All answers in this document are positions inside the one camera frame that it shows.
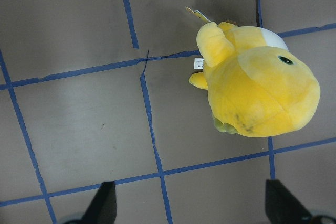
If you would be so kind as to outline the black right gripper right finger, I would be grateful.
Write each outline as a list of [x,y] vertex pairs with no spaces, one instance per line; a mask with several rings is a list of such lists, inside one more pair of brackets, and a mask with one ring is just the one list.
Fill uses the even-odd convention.
[[270,223],[335,223],[335,217],[313,215],[278,179],[266,180],[265,213]]

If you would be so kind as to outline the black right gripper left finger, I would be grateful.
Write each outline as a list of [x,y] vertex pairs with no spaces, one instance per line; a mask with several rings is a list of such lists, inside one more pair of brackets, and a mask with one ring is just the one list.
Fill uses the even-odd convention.
[[116,183],[103,182],[80,218],[66,219],[60,223],[113,224],[117,218]]

